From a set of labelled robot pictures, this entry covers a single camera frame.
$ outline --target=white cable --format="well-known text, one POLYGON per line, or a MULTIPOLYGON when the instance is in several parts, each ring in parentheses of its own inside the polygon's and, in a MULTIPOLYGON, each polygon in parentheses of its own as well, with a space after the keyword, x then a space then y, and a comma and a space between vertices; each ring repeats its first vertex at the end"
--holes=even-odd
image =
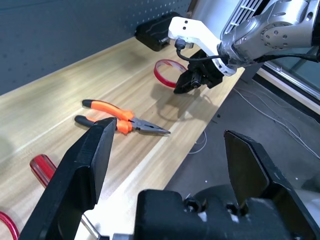
POLYGON ((203 145, 199 150, 193 151, 193 152, 189 152, 188 154, 197 154, 197 153, 199 153, 202 149, 205 148, 205 146, 207 145, 207 134, 206 134, 205 131, 203 131, 203 133, 204 133, 204 145, 203 145))
MULTIPOLYGON (((290 121, 288 121, 287 119, 279 116, 271 107, 269 107, 269 105, 268 105, 260 96, 254 94, 253 92, 250 92, 250 91, 248 91, 248 90, 244 90, 244 89, 241 89, 241 88, 237 88, 237 89, 238 89, 238 90, 241 90, 241 91, 244 91, 244 92, 247 92, 247 93, 250 93, 251 95, 254 95, 254 96, 256 96, 258 99, 260 99, 260 101, 263 102, 263 104, 264 104, 268 109, 270 109, 271 112, 273 112, 279 119, 282 119, 282 120, 284 120, 285 122, 290 123, 291 126, 293 126, 293 127, 295 128, 295 130, 298 132, 299 138, 301 138, 301 133, 300 133, 299 130, 296 128, 296 126, 293 125, 293 123, 290 122, 290 121)), ((280 107, 282 107, 282 108, 285 108, 285 109, 288 108, 288 107, 285 107, 285 106, 280 105, 280 104, 277 103, 275 100, 273 100, 270 96, 268 96, 268 97, 269 97, 274 103, 276 103, 278 106, 280 106, 280 107)))
POLYGON ((197 143, 197 141, 195 141, 195 144, 196 144, 196 145, 201 145, 201 144, 203 144, 203 143, 205 142, 205 140, 206 140, 206 138, 205 138, 205 131, 203 131, 203 140, 202 140, 201 142, 199 142, 199 143, 197 143))
POLYGON ((255 107, 251 102, 249 102, 240 92, 238 92, 236 89, 233 89, 233 91, 235 91, 236 93, 238 93, 240 95, 241 98, 243 98, 243 100, 245 100, 248 104, 250 104, 255 110, 257 110, 258 112, 260 112, 261 114, 263 114, 264 116, 266 116, 267 118, 275 121, 276 123, 280 124, 281 126, 283 126, 284 128, 286 128, 289 133, 293 136, 293 138, 300 143, 305 149, 307 149, 310 153, 312 153, 315 157, 317 157, 320 160, 320 156, 318 154, 316 154, 299 136, 297 136, 286 124, 278 121, 277 119, 269 116, 268 114, 264 113, 263 111, 261 111, 260 109, 258 109, 257 107, 255 107))

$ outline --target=screwdriver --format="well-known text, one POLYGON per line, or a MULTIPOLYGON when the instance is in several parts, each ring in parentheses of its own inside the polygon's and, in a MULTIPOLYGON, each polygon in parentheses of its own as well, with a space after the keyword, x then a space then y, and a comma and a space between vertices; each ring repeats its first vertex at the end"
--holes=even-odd
MULTIPOLYGON (((34 157, 30 161, 31 171, 35 174, 39 182, 46 188, 50 182, 50 179, 54 175, 57 167, 45 154, 40 154, 34 157)), ((103 240, 104 237, 96 230, 95 226, 89 221, 86 215, 82 215, 81 222, 90 234, 97 240, 103 240)))

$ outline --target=robotic arm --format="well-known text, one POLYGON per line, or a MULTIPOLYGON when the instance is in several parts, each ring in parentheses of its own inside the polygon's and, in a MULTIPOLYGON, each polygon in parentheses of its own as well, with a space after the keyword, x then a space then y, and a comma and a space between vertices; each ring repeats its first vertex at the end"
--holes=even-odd
POLYGON ((201 21, 174 17, 168 36, 175 41, 178 55, 190 62, 188 68, 192 72, 180 76, 175 93, 185 93, 202 84, 212 88, 222 82, 223 76, 235 74, 239 67, 272 59, 299 57, 318 63, 320 57, 313 55, 271 53, 320 45, 319 4, 320 0, 279 0, 263 14, 242 22, 222 40, 201 21), (181 50, 193 44, 202 49, 202 54, 198 52, 191 58, 183 57, 181 50), (214 59, 199 59, 199 56, 207 55, 214 59))

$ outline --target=orange pliers handle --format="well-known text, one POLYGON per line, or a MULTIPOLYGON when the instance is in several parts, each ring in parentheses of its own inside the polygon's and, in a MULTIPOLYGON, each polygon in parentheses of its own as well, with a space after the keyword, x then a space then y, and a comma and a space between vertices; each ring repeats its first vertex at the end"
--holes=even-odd
MULTIPOLYGON (((82 101, 82 105, 91 109, 103 111, 108 114, 112 114, 117 117, 118 120, 116 122, 116 129, 124 134, 127 134, 132 131, 133 126, 132 123, 129 121, 135 117, 132 111, 122 110, 108 102, 99 101, 99 100, 89 100, 85 99, 82 101)), ((74 120, 83 126, 88 128, 92 127, 92 125, 97 121, 94 118, 77 115, 74 120)))
POLYGON ((115 105, 112 105, 105 101, 99 101, 99 100, 90 100, 85 99, 82 101, 82 105, 99 110, 108 114, 112 114, 113 116, 117 117, 120 120, 129 121, 135 117, 134 113, 132 111, 122 110, 115 105))
MULTIPOLYGON (((96 119, 88 116, 82 116, 82 115, 77 115, 75 116, 74 120, 83 126, 86 126, 88 128, 91 128, 95 122, 97 121, 96 119)), ((127 134, 131 132, 133 129, 131 122, 129 121, 124 121, 124 120, 118 120, 116 122, 116 130, 118 130, 121 133, 127 134)))

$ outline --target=black cable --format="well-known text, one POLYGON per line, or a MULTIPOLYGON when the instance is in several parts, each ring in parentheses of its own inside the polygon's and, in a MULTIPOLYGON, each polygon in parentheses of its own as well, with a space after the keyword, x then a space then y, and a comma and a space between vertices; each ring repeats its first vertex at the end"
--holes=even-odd
POLYGON ((189 58, 186 56, 181 55, 181 50, 177 49, 176 54, 178 55, 179 58, 182 60, 188 61, 188 62, 203 62, 211 59, 222 59, 222 58, 227 58, 228 56, 226 55, 215 55, 215 56, 207 56, 203 58, 189 58))
POLYGON ((298 54, 298 53, 291 53, 291 54, 282 54, 282 55, 264 55, 256 59, 257 63, 264 63, 266 61, 271 61, 274 59, 280 59, 280 58, 301 58, 307 61, 319 63, 317 56, 315 55, 309 55, 309 54, 298 54))

